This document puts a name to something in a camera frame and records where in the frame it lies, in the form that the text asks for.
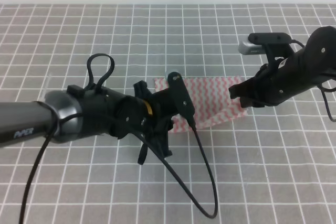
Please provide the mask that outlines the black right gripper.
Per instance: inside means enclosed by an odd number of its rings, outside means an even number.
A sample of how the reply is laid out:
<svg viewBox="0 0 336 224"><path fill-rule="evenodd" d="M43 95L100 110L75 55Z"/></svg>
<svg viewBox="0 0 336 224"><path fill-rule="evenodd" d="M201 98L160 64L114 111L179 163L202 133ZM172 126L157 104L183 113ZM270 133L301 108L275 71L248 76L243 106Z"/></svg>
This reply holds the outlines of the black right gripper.
<svg viewBox="0 0 336 224"><path fill-rule="evenodd" d="M239 98L242 108L263 108L264 104L277 106L297 93L298 77L296 63L276 60L256 77L232 85L229 95L231 99Z"/></svg>

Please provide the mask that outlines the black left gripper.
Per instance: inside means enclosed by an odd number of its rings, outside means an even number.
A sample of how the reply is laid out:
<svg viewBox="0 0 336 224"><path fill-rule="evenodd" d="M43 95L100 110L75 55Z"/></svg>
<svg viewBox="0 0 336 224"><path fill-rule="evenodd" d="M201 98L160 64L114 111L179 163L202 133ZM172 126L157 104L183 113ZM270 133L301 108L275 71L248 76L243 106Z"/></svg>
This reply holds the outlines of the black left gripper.
<svg viewBox="0 0 336 224"><path fill-rule="evenodd" d="M115 119L122 125L116 127L116 136L123 138L128 133L140 133L146 138L157 138L158 148L163 157L169 157L169 131L173 128L172 117L176 105L169 88L152 93L145 81L133 85L134 96L126 95L115 111ZM143 165L151 143L143 143L138 164Z"/></svg>

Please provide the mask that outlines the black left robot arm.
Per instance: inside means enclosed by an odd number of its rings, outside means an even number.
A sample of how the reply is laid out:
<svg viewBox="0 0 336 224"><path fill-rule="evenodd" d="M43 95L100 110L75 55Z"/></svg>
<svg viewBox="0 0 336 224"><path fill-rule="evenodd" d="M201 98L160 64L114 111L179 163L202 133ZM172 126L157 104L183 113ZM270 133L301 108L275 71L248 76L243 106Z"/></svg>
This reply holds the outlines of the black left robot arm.
<svg viewBox="0 0 336 224"><path fill-rule="evenodd" d="M172 116L164 110L171 104L168 91L151 93L145 81L134 84L134 95L102 87L85 90L77 85L67 91L52 91L44 101L1 103L1 147L54 133L52 141L66 143L94 135L108 134L122 139L141 134L145 145L138 163L142 165L149 147L162 157L172 155L168 132Z"/></svg>

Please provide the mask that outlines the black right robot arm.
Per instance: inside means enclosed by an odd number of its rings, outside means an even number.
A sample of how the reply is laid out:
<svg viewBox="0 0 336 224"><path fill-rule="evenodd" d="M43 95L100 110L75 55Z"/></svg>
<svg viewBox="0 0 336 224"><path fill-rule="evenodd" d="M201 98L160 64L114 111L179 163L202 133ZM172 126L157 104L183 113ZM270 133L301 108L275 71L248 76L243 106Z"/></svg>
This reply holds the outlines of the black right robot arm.
<svg viewBox="0 0 336 224"><path fill-rule="evenodd" d="M316 29L306 45L286 33L251 33L239 43L242 55L264 54L268 62L254 77L229 88L231 99L243 108L277 106L284 101L335 78L335 28Z"/></svg>

